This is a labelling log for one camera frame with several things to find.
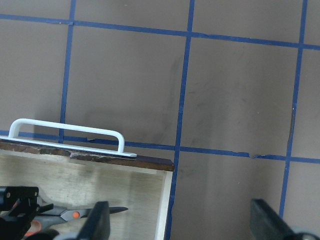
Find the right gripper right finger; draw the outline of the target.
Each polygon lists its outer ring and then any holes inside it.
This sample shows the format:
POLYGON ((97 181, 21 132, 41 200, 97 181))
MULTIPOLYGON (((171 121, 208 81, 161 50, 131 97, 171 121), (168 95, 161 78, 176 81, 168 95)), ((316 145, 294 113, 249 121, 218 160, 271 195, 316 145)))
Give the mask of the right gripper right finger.
POLYGON ((250 231, 255 240, 318 240, 311 232, 293 230, 263 199, 250 201, 250 231))

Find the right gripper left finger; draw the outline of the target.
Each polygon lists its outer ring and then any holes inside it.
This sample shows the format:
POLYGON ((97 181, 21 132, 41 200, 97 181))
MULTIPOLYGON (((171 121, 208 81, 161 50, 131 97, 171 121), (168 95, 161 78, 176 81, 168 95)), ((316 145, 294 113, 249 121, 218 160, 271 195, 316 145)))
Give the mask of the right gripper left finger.
POLYGON ((57 235, 54 240, 108 240, 111 234, 108 201, 98 201, 79 232, 57 235))

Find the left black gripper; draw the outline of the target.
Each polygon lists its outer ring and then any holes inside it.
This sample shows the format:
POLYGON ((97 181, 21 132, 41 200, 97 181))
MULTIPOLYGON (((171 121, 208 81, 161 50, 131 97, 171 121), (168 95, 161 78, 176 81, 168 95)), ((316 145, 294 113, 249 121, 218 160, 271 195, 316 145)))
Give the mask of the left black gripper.
POLYGON ((37 202, 39 188, 36 186, 1 186, 0 238, 21 240, 32 226, 32 221, 41 212, 51 210, 52 204, 40 206, 37 202))

